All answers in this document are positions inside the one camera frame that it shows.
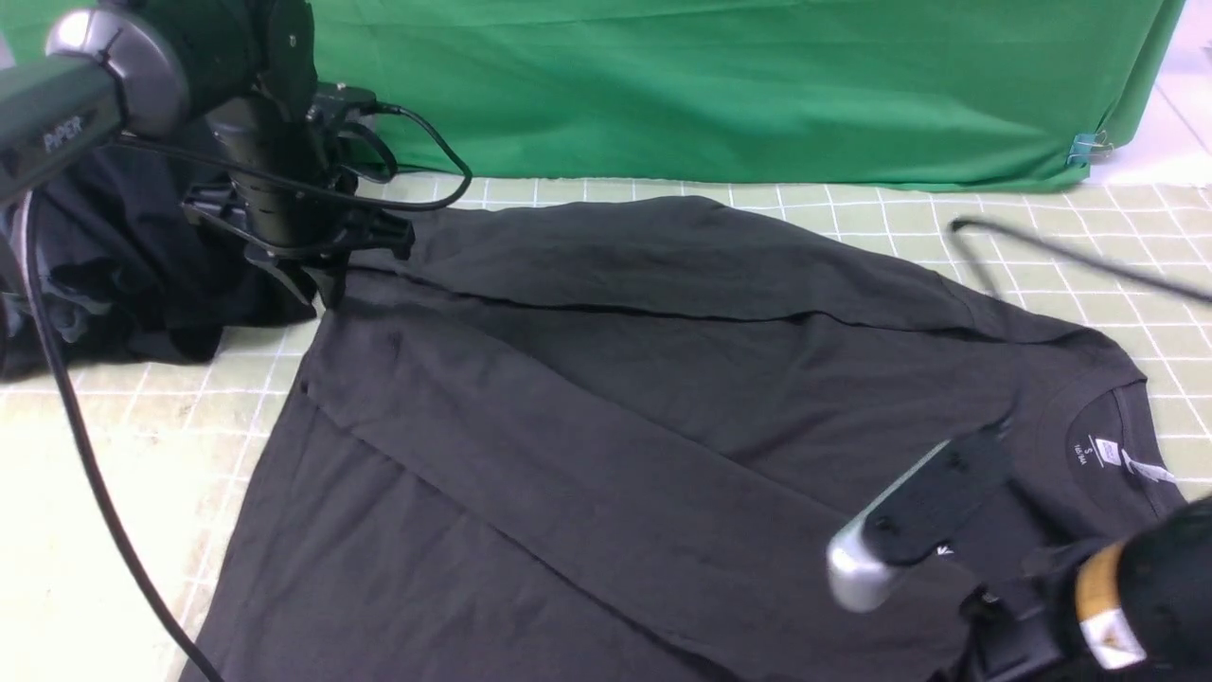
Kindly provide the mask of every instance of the black wire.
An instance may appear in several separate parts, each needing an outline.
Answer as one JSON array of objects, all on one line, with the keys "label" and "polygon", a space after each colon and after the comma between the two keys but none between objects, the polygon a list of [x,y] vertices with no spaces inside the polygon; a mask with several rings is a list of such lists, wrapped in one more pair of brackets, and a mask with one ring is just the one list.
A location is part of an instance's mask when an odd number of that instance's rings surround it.
[{"label": "black wire", "polygon": [[997,431],[997,435],[1000,437],[1005,437],[1006,434],[1010,431],[1014,415],[1018,413],[1019,406],[1022,405],[1023,377],[1027,376],[1027,373],[1024,372],[1027,369],[1025,368],[1027,360],[1023,357],[1022,348],[1018,344],[1014,344],[1013,339],[1010,337],[1010,331],[1011,327],[1013,326],[1013,319],[1011,317],[1010,314],[1011,311],[1010,303],[1007,303],[1006,299],[1002,297],[1001,291],[997,288],[997,282],[994,281],[993,275],[989,274],[989,268],[987,268],[984,263],[981,262],[981,258],[976,254],[976,251],[972,250],[972,246],[970,246],[968,242],[960,236],[960,229],[964,229],[964,227],[967,227],[967,224],[974,224],[974,223],[965,223],[956,227],[956,222],[959,222],[959,219],[951,222],[951,230],[948,233],[948,236],[950,237],[951,243],[955,246],[955,250],[960,252],[961,258],[967,260],[968,264],[972,267],[972,271],[976,273],[977,279],[981,280],[981,285],[984,286],[985,291],[988,291],[990,296],[993,296],[994,298],[997,299],[999,303],[1001,303],[999,305],[994,305],[995,309],[997,310],[997,317],[999,317],[997,321],[1001,325],[1001,332],[1006,336],[1006,339],[1010,340],[1011,348],[1013,349],[1014,354],[1014,365],[1017,367],[1014,368],[1013,372],[1014,389],[1010,396],[1010,406],[1006,408],[1006,412],[1000,418],[997,418],[997,422],[995,422],[991,425]]},{"label": "black wire", "polygon": [[[976,273],[977,279],[981,280],[981,285],[985,287],[985,290],[989,292],[990,296],[1004,303],[1001,305],[996,305],[996,308],[997,308],[997,316],[1000,317],[999,322],[1001,323],[1002,332],[1006,333],[1007,338],[1010,336],[1012,326],[1012,317],[1010,314],[1011,305],[1010,303],[1006,303],[1006,299],[1001,296],[1001,292],[997,290],[996,282],[994,282],[993,276],[989,274],[989,268],[984,265],[981,258],[967,243],[967,241],[965,241],[960,236],[960,231],[970,227],[985,229],[995,234],[1010,236],[1011,239],[1017,239],[1018,241],[1029,243],[1031,246],[1035,246],[1036,248],[1041,248],[1044,251],[1063,256],[1071,260],[1076,260],[1088,268],[1093,268],[1115,276],[1121,276],[1124,279],[1136,281],[1137,283],[1144,283],[1147,286],[1153,286],[1154,288],[1166,291],[1168,293],[1174,293],[1184,298],[1212,304],[1212,292],[1207,292],[1180,282],[1170,282],[1166,281],[1165,279],[1161,279],[1160,276],[1136,270],[1130,267],[1115,263],[1113,260],[1107,260],[1096,256],[1091,256],[1090,253],[1084,253],[1081,251],[1070,248],[1068,246],[1053,243],[1034,234],[1029,234],[1023,229],[1001,224],[999,222],[979,217],[957,217],[953,219],[949,225],[948,235],[950,236],[950,241],[955,245],[956,250],[960,252],[964,259],[968,262],[970,267],[972,268],[972,271]],[[1012,417],[1018,411],[1019,402],[1023,395],[1023,378],[1027,376],[1027,373],[1024,372],[1025,367],[1023,367],[1025,365],[1025,361],[1023,359],[1022,349],[1019,348],[1018,344],[1014,344],[1014,349],[1017,350],[1018,354],[1016,362],[1019,366],[1016,372],[1017,379],[1014,382],[1014,392],[1011,396],[1011,405],[1006,414],[1002,415],[994,425],[1002,436],[1005,436],[1006,431],[1010,428]]]},{"label": "black wire", "polygon": [[[379,161],[361,161],[359,164],[362,167],[372,167],[375,170],[385,170],[387,164]],[[425,166],[421,164],[398,164],[396,174],[407,174],[411,172],[446,172],[445,170],[436,166]]]},{"label": "black wire", "polygon": [[114,539],[114,545],[118,546],[118,554],[122,556],[127,571],[135,578],[139,592],[143,594],[143,598],[152,607],[160,625],[164,626],[165,631],[168,632],[168,636],[181,647],[189,660],[198,666],[198,670],[201,671],[207,682],[223,682],[223,677],[218,670],[216,670],[215,665],[211,664],[201,649],[198,648],[198,644],[189,638],[189,635],[185,634],[176,619],[173,619],[172,612],[168,611],[168,607],[156,591],[155,585],[143,568],[143,563],[135,552],[130,538],[126,535],[126,529],[122,528],[118,510],[114,509],[114,503],[109,498],[105,481],[101,476],[101,468],[97,466],[97,455],[88,440],[84,415],[80,413],[80,403],[76,400],[75,391],[72,389],[72,378],[68,374],[67,365],[63,362],[58,343],[55,339],[56,331],[51,326],[51,320],[42,300],[42,282],[38,271],[38,219],[34,214],[38,202],[35,199],[35,191],[27,193],[24,205],[18,208],[25,211],[25,219],[18,217],[16,222],[17,230],[24,229],[23,234],[16,235],[16,241],[21,245],[22,250],[17,259],[21,263],[22,277],[25,282],[25,294],[29,298],[29,309],[34,317],[34,326],[38,329],[38,338],[42,345],[42,354],[46,356],[46,365],[50,367],[51,376],[55,378],[55,384],[59,390],[63,409],[67,412],[68,424],[72,428],[72,436],[75,440],[76,452],[80,454],[80,464],[84,465],[85,476],[88,478],[92,497],[97,500],[97,508],[101,510],[105,527]]},{"label": "black wire", "polygon": [[349,194],[343,194],[341,191],[333,191],[331,189],[325,189],[322,187],[316,187],[314,184],[308,184],[305,182],[299,182],[297,179],[291,179],[288,177],[282,177],[280,174],[267,172],[256,166],[250,166],[246,164],[241,164],[239,161],[230,161],[227,159],[208,156],[206,154],[199,154],[195,151],[190,151],[188,149],[182,149],[181,147],[176,147],[173,144],[165,144],[162,142],[143,139],[142,137],[120,134],[114,139],[114,143],[121,144],[124,147],[132,147],[136,149],[159,151],[160,154],[165,154],[167,156],[175,156],[178,159],[184,159],[187,161],[193,161],[195,164],[205,164],[208,166],[217,166],[227,171],[240,172],[247,176],[264,179],[265,182],[270,182],[273,184],[276,184],[286,189],[303,191],[313,196],[319,196],[322,199],[327,199],[330,201],[335,201],[338,204],[347,204],[350,206],[366,206],[375,208],[387,208],[391,211],[418,211],[418,212],[436,211],[439,208],[445,208],[446,206],[450,206],[451,204],[462,199],[464,194],[467,194],[468,188],[471,187],[471,168],[454,151],[454,149],[451,148],[451,145],[446,142],[446,139],[442,138],[441,133],[438,132],[438,130],[429,124],[429,121],[422,118],[421,114],[405,109],[404,107],[400,107],[398,104],[378,104],[375,113],[404,116],[406,119],[412,120],[422,130],[424,130],[425,133],[428,133],[429,137],[434,141],[434,143],[438,144],[438,148],[446,154],[446,157],[450,159],[456,167],[458,167],[461,173],[463,173],[463,180],[454,189],[454,191],[451,191],[450,195],[442,199],[438,199],[436,201],[421,201],[421,202],[388,201],[385,199],[371,199],[368,196],[353,196]]},{"label": "black wire", "polygon": [[337,144],[353,147],[355,141],[360,141],[378,155],[378,164],[343,162],[341,167],[349,172],[368,179],[377,184],[387,184],[391,178],[400,174],[400,161],[396,160],[391,148],[383,142],[383,138],[375,134],[375,131],[360,121],[345,121],[336,132]]},{"label": "black wire", "polygon": [[[1091,256],[1090,253],[1085,253],[1076,248],[1070,248],[1068,246],[1053,243],[1051,241],[1035,236],[1034,234],[1029,234],[1027,230],[1018,229],[1016,227],[1010,227],[1006,224],[1001,224],[999,222],[978,217],[957,217],[953,219],[950,224],[953,234],[968,227],[978,227],[993,231],[995,234],[1010,236],[1011,239],[1017,239],[1024,243],[1030,243],[1036,248],[1042,248],[1051,253],[1056,253],[1057,256],[1063,256],[1071,260],[1076,260],[1088,268],[1093,268],[1104,271],[1107,274],[1113,274],[1115,276],[1122,276],[1124,279],[1136,281],[1137,283],[1144,283],[1145,286],[1151,286],[1154,288],[1165,291],[1167,293],[1182,296],[1183,298],[1189,298],[1191,300],[1197,300],[1200,303],[1212,304],[1212,292],[1208,292],[1207,290],[1197,288],[1195,286],[1188,286],[1187,283],[1182,282],[1166,281],[1165,279],[1157,275],[1140,271],[1138,269],[1133,269],[1131,267],[1116,263],[1114,260],[1108,260],[1098,256]],[[976,263],[976,260],[971,258],[971,256],[968,257],[970,259],[972,259],[973,263]],[[989,276],[988,273],[985,273],[985,275],[982,277],[982,283],[985,282],[988,276]]]}]

